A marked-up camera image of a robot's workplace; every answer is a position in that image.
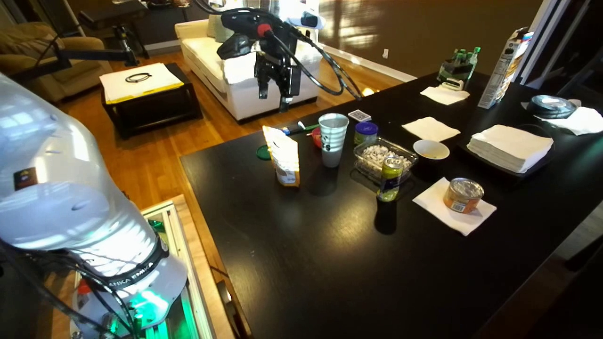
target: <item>white robot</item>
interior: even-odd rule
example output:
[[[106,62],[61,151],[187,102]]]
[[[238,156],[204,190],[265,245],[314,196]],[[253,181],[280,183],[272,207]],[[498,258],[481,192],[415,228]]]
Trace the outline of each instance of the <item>white robot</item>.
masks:
[[[187,269],[112,181],[91,132],[3,74],[0,239],[59,252],[84,277],[80,337],[138,337],[187,285]]]

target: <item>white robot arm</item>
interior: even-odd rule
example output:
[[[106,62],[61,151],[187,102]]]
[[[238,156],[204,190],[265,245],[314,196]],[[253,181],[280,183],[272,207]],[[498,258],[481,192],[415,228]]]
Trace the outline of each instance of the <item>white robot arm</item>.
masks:
[[[0,239],[65,252],[95,292],[80,296],[97,322],[80,322],[82,337],[163,322],[187,269],[116,187],[93,134],[3,74],[0,92]]]

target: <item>cup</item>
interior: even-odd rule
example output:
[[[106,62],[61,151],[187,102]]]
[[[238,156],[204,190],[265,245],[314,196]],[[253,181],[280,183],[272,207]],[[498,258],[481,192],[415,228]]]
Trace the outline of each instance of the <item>cup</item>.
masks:
[[[342,113],[325,113],[319,117],[323,164],[327,168],[340,166],[349,123],[351,121]]]

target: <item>small dish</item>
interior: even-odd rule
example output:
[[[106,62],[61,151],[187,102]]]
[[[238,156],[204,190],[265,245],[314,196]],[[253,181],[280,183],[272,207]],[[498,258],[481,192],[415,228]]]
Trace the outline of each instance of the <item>small dish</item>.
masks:
[[[429,160],[446,160],[451,155],[451,149],[446,143],[434,139],[419,139],[414,143],[414,149],[419,156]]]

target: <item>small bowl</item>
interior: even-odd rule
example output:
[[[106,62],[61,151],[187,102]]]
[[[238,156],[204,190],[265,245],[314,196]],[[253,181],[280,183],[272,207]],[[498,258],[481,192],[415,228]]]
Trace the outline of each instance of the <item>small bowl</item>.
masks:
[[[451,155],[451,149],[446,143],[434,139],[419,139],[414,143],[414,149],[419,156],[429,160],[446,160]]]

